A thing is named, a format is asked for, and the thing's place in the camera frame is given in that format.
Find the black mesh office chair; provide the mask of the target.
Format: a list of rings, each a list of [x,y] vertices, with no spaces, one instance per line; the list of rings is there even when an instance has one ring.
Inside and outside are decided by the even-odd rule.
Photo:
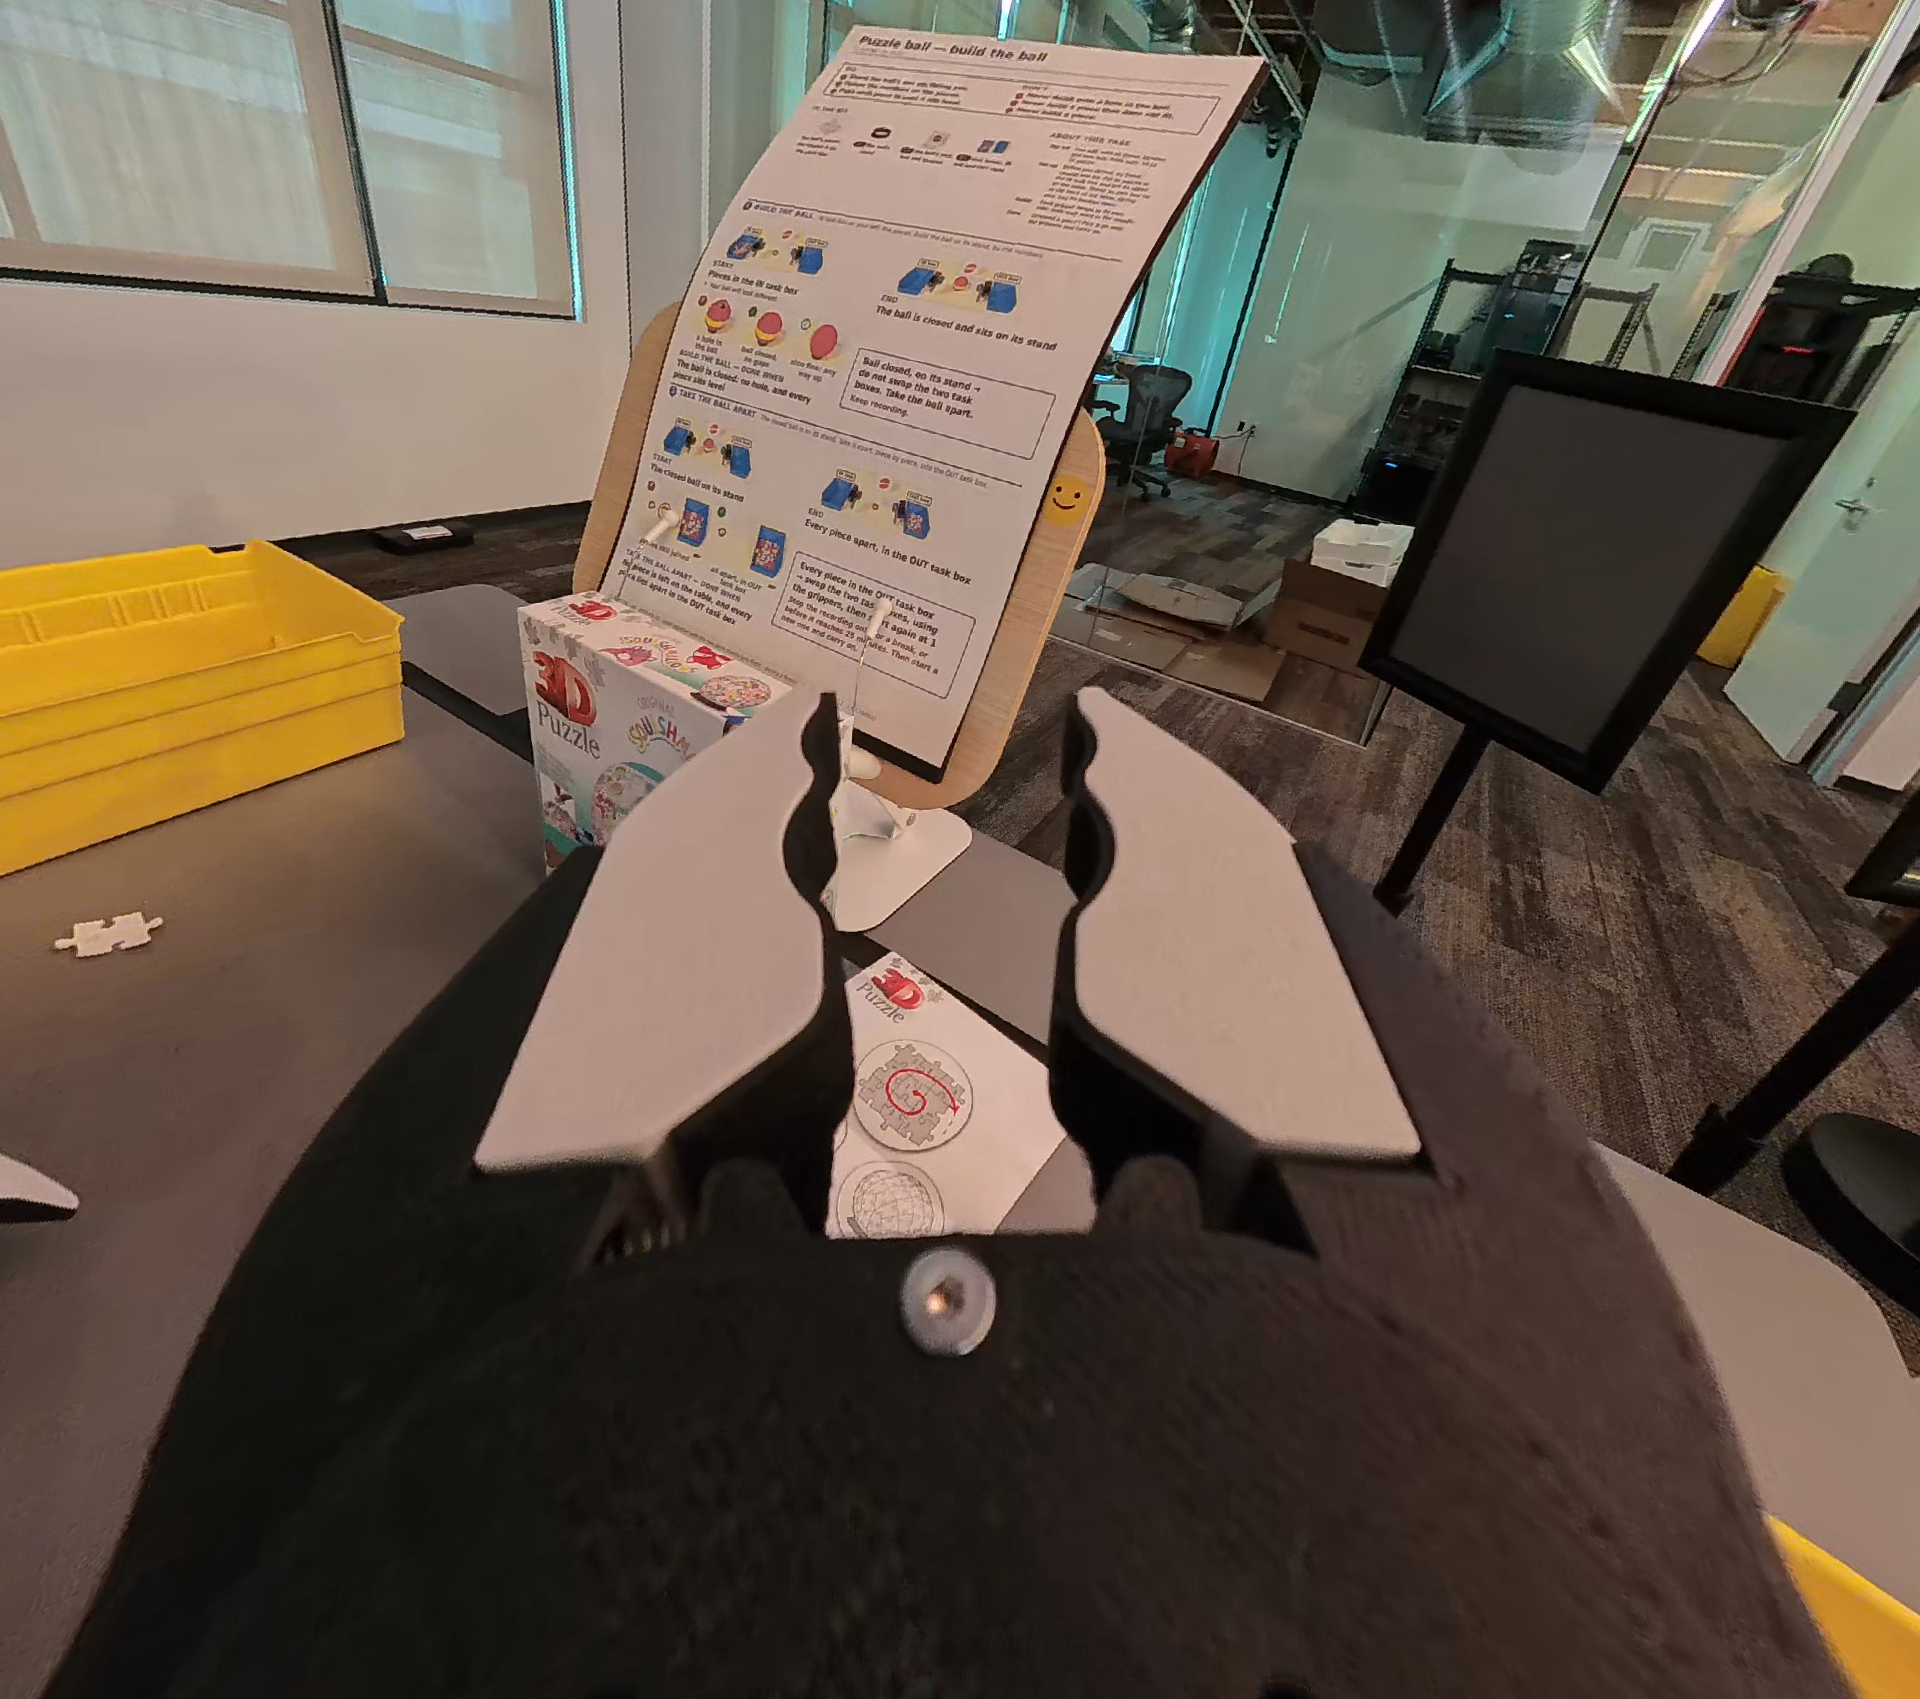
[[[1131,365],[1122,375],[1124,397],[1087,397],[1087,411],[1101,439],[1107,475],[1133,485],[1141,497],[1165,497],[1171,479],[1159,463],[1179,429],[1179,403],[1192,389],[1182,367]]]

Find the yellow plastic bin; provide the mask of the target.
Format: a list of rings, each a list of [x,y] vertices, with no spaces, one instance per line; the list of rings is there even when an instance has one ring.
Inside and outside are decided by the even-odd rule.
[[[264,541],[2,575],[2,871],[403,729],[401,615]]]
[[[1766,1522],[1847,1688],[1917,1696],[1917,1614],[1784,1518]]]

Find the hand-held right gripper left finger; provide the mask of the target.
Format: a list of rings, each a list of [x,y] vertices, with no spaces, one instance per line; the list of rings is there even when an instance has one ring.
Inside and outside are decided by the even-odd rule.
[[[611,1165],[681,1229],[712,1171],[751,1159],[826,1229],[853,1087],[824,907],[835,709],[791,689],[622,819],[475,1143],[481,1175]]]

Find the yellow container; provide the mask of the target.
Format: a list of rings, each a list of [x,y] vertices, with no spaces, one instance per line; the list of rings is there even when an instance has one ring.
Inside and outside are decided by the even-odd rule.
[[[1788,577],[1777,569],[1764,563],[1754,565],[1694,655],[1710,665],[1736,667],[1782,603],[1788,587]]]

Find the black easel whiteboard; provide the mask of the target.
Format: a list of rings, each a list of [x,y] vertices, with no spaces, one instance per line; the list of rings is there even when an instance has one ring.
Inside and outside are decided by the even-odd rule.
[[[1457,439],[1360,657],[1461,727],[1374,887],[1389,913],[1490,747],[1608,785],[1852,419],[1621,369]]]

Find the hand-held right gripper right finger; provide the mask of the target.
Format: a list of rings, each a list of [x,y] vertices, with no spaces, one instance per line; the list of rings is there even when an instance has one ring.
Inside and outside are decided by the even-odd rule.
[[[1421,1139],[1283,823],[1103,689],[1078,691],[1050,1101],[1098,1201],[1182,1165],[1202,1221],[1299,1231],[1283,1167],[1399,1171]]]

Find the black pole stand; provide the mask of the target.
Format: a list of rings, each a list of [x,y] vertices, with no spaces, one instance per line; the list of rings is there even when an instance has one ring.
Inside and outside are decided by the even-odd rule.
[[[1910,795],[1845,891],[1910,911],[1917,905],[1917,797]],[[1917,921],[1885,943],[1845,991],[1729,1109],[1710,1105],[1668,1177],[1701,1195],[1729,1183],[1764,1139],[1824,1085],[1917,989]],[[1883,1119],[1831,1113],[1782,1153],[1788,1193],[1856,1272],[1917,1310],[1917,1135]]]

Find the cardboard box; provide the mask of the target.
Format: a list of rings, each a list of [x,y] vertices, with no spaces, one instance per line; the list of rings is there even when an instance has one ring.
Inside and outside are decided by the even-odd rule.
[[[1340,517],[1286,559],[1261,641],[1364,677],[1361,651],[1413,535],[1411,525]]]

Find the flattened cardboard sheet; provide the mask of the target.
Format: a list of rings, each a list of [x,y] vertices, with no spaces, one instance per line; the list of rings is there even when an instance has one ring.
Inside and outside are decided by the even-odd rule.
[[[1283,649],[1267,635],[1281,583],[1238,597],[1198,581],[1106,569],[1086,603],[1086,645],[1242,703],[1264,703],[1277,685]]]

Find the printed puzzle box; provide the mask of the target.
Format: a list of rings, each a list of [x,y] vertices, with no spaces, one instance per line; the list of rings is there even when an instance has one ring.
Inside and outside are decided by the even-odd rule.
[[[789,681],[599,593],[518,609],[540,843],[547,869],[622,817]]]

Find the white monitor stand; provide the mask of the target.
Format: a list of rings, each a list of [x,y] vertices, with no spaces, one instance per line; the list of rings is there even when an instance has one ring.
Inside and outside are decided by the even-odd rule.
[[[865,933],[946,871],[969,845],[971,827],[943,807],[905,807],[878,791],[879,761],[838,721],[838,781],[828,803],[835,869],[824,895],[834,925]]]

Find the tan board with paper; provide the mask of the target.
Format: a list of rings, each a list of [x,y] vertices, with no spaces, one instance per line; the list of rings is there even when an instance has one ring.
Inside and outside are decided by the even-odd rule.
[[[1264,71],[853,25],[692,267],[611,595],[853,697],[934,783],[1091,373]]]

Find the white instruction sheet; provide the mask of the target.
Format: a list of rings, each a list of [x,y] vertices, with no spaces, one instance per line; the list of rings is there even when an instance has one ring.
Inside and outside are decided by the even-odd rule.
[[[845,983],[853,1087],[828,1234],[996,1231],[1063,1139],[1043,1063],[898,953]]]

